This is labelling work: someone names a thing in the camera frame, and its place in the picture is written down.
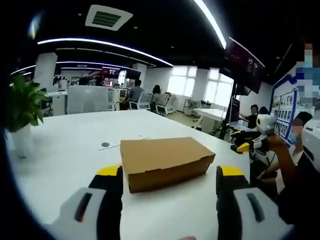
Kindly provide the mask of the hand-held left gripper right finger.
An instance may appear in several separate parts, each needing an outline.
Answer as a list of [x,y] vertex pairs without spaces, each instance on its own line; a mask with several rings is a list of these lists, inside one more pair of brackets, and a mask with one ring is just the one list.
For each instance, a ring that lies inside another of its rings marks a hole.
[[236,167],[216,168],[219,240],[289,240],[295,227],[279,216],[278,206],[251,187]]

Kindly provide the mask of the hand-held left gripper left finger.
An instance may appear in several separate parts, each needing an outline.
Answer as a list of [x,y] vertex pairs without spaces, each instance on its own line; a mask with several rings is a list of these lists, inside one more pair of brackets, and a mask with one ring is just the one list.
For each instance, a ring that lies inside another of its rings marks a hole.
[[45,227],[56,240],[119,240],[123,190],[123,167],[102,168],[88,187],[61,205],[57,219]]

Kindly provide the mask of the person's right hand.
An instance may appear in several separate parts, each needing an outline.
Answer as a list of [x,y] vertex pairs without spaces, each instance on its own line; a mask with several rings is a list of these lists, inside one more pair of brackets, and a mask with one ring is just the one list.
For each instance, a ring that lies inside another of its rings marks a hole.
[[276,134],[269,135],[267,137],[267,141],[268,141],[268,149],[273,152],[277,152],[287,147],[283,139]]

